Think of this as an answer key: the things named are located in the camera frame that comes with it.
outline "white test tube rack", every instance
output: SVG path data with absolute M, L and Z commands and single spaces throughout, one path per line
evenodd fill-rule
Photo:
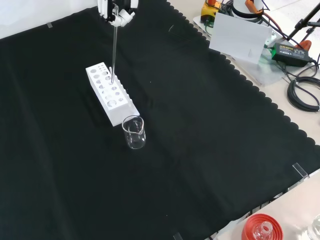
M 87 67 L 86 72 L 112 126 L 122 124 L 123 120 L 131 115 L 140 115 L 116 75 L 114 82 L 111 82 L 112 73 L 104 62 Z

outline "white card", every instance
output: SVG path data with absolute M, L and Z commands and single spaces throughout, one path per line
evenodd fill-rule
M 258 64 L 271 34 L 270 27 L 217 13 L 209 48 Z

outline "glass beaker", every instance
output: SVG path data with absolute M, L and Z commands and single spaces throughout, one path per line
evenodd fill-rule
M 146 144 L 145 122 L 142 117 L 126 117 L 122 122 L 122 129 L 129 148 L 140 149 Z
M 320 215 L 318 215 L 308 227 L 307 234 L 311 240 L 320 240 Z

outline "black tablecloth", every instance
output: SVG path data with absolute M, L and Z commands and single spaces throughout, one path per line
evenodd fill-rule
M 0 40 L 2 240 L 202 240 L 320 168 L 319 147 L 163 0 L 119 30 L 145 120 L 126 146 L 85 68 L 111 65 L 95 8 Z

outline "power adapter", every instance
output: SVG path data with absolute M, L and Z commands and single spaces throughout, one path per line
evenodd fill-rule
M 271 55 L 272 60 L 283 62 L 287 66 L 304 67 L 312 61 L 307 50 L 278 42 L 274 44 Z

